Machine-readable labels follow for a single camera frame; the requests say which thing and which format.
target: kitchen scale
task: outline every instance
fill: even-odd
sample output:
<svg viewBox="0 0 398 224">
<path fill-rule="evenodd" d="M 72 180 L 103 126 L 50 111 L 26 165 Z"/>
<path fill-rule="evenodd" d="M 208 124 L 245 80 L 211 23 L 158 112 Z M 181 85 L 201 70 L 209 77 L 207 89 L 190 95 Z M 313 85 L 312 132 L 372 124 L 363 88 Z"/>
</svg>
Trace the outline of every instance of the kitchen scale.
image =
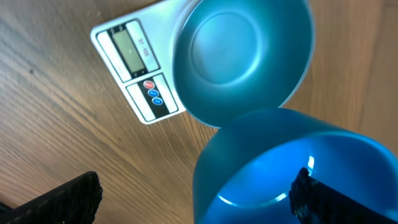
<svg viewBox="0 0 398 224">
<path fill-rule="evenodd" d="M 180 29 L 200 0 L 165 0 L 111 20 L 91 40 L 144 124 L 185 111 L 173 82 Z"/>
</svg>

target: red button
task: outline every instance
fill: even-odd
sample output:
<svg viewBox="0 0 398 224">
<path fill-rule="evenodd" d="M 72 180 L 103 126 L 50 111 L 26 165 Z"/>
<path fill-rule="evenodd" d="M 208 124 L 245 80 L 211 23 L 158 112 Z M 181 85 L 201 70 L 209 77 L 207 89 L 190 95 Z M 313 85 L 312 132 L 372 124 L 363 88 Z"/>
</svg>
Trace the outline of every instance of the red button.
<svg viewBox="0 0 398 224">
<path fill-rule="evenodd" d="M 145 81 L 144 87 L 147 88 L 148 90 L 151 90 L 151 89 L 155 88 L 155 83 L 152 81 Z"/>
</svg>

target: brown wooden surface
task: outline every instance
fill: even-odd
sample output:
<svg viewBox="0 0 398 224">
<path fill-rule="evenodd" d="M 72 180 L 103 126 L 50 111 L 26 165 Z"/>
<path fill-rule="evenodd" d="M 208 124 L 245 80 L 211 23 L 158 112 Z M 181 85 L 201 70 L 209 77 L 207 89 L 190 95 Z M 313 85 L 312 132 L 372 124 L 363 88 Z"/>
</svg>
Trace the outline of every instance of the brown wooden surface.
<svg viewBox="0 0 398 224">
<path fill-rule="evenodd" d="M 16 206 L 95 170 L 96 223 L 192 223 L 193 169 L 214 129 L 139 122 L 89 38 L 156 0 L 0 0 L 0 200 Z M 396 0 L 311 0 L 317 46 L 286 107 L 398 153 Z"/>
</svg>

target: blue button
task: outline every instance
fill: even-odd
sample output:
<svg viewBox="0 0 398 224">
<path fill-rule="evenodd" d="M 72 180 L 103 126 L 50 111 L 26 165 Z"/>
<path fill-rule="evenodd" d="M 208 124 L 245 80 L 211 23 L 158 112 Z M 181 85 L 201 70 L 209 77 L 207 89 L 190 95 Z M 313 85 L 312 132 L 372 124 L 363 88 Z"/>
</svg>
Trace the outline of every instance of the blue button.
<svg viewBox="0 0 398 224">
<path fill-rule="evenodd" d="M 162 104 L 163 104 L 163 100 L 160 99 L 159 97 L 153 98 L 153 99 L 152 99 L 152 102 L 153 102 L 155 105 L 162 105 Z"/>
<path fill-rule="evenodd" d="M 149 90 L 148 95 L 151 97 L 159 96 L 159 92 L 157 90 Z"/>
</svg>

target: blue bowl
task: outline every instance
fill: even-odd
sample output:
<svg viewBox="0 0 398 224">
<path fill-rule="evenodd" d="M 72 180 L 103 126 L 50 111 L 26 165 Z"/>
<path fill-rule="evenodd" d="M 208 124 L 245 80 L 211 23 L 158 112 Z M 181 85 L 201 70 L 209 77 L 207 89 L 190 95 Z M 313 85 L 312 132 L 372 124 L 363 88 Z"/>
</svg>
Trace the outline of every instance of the blue bowl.
<svg viewBox="0 0 398 224">
<path fill-rule="evenodd" d="M 202 0 L 177 39 L 175 88 L 194 117 L 222 127 L 282 106 L 301 84 L 314 45 L 306 0 Z"/>
<path fill-rule="evenodd" d="M 195 223 L 299 223 L 287 196 L 302 167 L 375 212 L 397 214 L 398 165 L 388 149 L 276 108 L 236 119 L 208 143 L 193 176 Z"/>
</svg>

